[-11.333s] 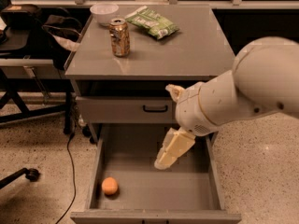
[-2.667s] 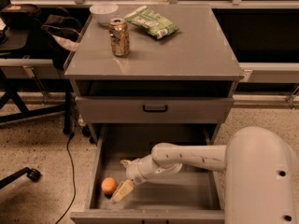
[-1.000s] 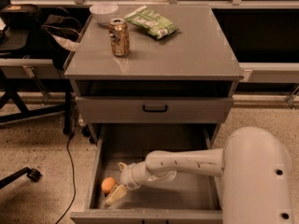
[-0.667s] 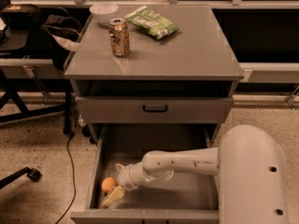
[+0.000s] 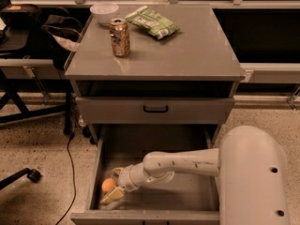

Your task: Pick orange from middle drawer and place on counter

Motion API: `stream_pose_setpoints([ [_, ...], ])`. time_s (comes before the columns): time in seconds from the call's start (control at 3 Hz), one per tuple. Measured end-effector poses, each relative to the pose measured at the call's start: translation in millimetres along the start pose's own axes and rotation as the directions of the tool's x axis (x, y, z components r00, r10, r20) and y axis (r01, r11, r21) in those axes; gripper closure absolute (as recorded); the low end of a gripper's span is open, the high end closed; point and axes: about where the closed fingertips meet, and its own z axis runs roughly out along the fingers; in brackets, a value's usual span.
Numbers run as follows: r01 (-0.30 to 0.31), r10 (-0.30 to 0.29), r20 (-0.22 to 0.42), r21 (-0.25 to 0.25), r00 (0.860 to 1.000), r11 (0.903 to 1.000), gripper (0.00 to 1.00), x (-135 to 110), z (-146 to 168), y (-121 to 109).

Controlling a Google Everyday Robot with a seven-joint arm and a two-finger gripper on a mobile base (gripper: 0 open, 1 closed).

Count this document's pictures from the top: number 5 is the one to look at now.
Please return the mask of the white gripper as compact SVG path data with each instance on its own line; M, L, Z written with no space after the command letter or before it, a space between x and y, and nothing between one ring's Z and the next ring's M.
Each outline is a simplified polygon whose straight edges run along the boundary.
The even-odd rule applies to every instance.
M112 172L118 176L117 184L119 187L113 187L100 201L102 205L108 205L122 199L126 192L132 192L142 187L150 173L147 172L141 163L129 165L125 168L117 167Z

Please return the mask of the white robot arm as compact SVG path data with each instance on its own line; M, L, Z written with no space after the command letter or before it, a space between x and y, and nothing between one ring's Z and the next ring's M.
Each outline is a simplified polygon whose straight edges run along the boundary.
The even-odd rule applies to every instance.
M176 153L155 151L142 162L112 170L116 185L100 203L108 205L141 187L169 182L176 172L218 179L220 225L290 225L284 188L287 157L267 132L239 126L218 148Z

